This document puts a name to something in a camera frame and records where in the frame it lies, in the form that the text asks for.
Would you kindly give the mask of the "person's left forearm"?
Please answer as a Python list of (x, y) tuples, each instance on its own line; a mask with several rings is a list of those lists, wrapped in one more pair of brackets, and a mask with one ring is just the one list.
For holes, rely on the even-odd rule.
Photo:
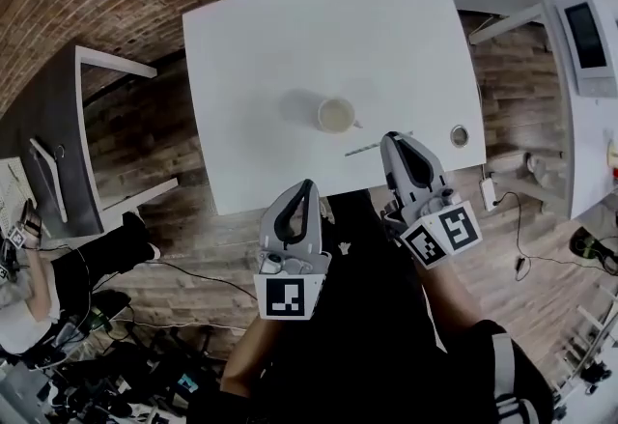
[(258, 316), (230, 353), (220, 382), (222, 392), (249, 398), (273, 354), (285, 322)]

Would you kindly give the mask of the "dark grey table white legs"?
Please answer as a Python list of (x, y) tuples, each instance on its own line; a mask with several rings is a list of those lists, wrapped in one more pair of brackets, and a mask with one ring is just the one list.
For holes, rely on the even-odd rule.
[(42, 98), (42, 125), (27, 137), (36, 162), (51, 177), (51, 216), (43, 220), (54, 239), (103, 234), (122, 221), (125, 212), (179, 186), (176, 178), (103, 205), (90, 158), (82, 96), (82, 67), (92, 66), (139, 77), (154, 78), (157, 70), (123, 57), (70, 43), (44, 66), (51, 89)]

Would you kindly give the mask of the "white power strip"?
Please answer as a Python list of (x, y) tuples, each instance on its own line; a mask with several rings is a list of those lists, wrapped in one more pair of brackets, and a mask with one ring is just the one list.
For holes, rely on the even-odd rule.
[(480, 191), (487, 212), (492, 212), (497, 206), (494, 182), (491, 178), (485, 178), (480, 182)]

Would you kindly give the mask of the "person's black clothing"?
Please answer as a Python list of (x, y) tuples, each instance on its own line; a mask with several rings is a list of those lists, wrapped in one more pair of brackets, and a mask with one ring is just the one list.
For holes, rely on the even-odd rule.
[(367, 190), (328, 205), (314, 315), (285, 322), (249, 398), (219, 387), (200, 424), (551, 424), (545, 378), (501, 325), (440, 336), (419, 265)]

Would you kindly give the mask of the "long white table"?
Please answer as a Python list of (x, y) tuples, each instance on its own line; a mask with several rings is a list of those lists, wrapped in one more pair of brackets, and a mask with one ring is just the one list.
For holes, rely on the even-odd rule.
[[(545, 202), (558, 213), (573, 219), (597, 205), (615, 188), (608, 153), (611, 148), (618, 149), (618, 99), (593, 99), (578, 94), (571, 51), (555, 7), (556, 1), (542, 0), (502, 18), (471, 33), (468, 41), (472, 45), (486, 42), (529, 22), (544, 25), (556, 65), (566, 125), (564, 189), (556, 192), (497, 172), (492, 173), (491, 179), (505, 190)], [(616, 23), (611, 9), (601, 0), (597, 1), (611, 13)]]

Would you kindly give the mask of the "person's right forearm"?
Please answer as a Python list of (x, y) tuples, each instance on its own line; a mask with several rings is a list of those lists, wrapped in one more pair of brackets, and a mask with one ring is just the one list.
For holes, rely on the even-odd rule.
[(450, 337), (484, 319), (481, 308), (451, 263), (416, 266), (440, 336)]

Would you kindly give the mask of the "black and green headset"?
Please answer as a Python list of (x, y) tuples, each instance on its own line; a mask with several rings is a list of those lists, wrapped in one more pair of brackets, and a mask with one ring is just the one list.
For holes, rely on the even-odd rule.
[(618, 276), (618, 252), (595, 239), (583, 227), (578, 228), (569, 242), (569, 249), (577, 257), (597, 261), (605, 272)]

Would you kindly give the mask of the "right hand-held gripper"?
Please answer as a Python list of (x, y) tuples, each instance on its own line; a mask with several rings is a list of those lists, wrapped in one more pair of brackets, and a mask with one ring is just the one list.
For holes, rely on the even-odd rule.
[(443, 177), (441, 163), (424, 144), (401, 132), (380, 141), (392, 200), (383, 210), (388, 238), (423, 269), (433, 269), (482, 241), (471, 204)]

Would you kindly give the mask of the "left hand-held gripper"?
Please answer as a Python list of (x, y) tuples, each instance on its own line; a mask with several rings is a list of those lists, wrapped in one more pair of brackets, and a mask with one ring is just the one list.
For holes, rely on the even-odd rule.
[[(279, 195), (262, 217), (254, 275), (260, 317), (264, 320), (310, 320), (332, 260), (322, 254), (320, 198), (309, 179)], [(287, 251), (298, 247), (301, 257)]]

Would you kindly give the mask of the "white microwave oven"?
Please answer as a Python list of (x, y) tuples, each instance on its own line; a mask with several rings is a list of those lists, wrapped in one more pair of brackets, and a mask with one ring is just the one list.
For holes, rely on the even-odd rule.
[(597, 0), (555, 2), (575, 69), (578, 94), (618, 99), (618, 28)]

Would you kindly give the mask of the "cream ceramic mug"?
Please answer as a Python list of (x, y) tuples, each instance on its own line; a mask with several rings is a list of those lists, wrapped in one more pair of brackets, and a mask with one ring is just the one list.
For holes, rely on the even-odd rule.
[(356, 119), (353, 105), (346, 99), (325, 99), (317, 111), (318, 128), (327, 133), (344, 133), (351, 128), (363, 128)]

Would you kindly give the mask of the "white perforated board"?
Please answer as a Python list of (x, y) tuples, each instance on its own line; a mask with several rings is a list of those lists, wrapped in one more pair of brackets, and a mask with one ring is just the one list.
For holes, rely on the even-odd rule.
[(4, 237), (20, 219), (27, 199), (36, 204), (21, 159), (0, 159), (0, 231)]

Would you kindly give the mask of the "white square table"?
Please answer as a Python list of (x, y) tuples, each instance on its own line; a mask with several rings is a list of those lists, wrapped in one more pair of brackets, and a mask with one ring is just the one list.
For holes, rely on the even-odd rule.
[[(183, 18), (195, 119), (221, 215), (268, 207), (310, 179), (323, 196), (383, 185), (379, 148), (413, 131), (447, 171), (486, 159), (482, 111), (453, 0), (222, 0)], [(327, 133), (346, 99), (363, 128)], [(464, 126), (456, 148), (450, 132)]]

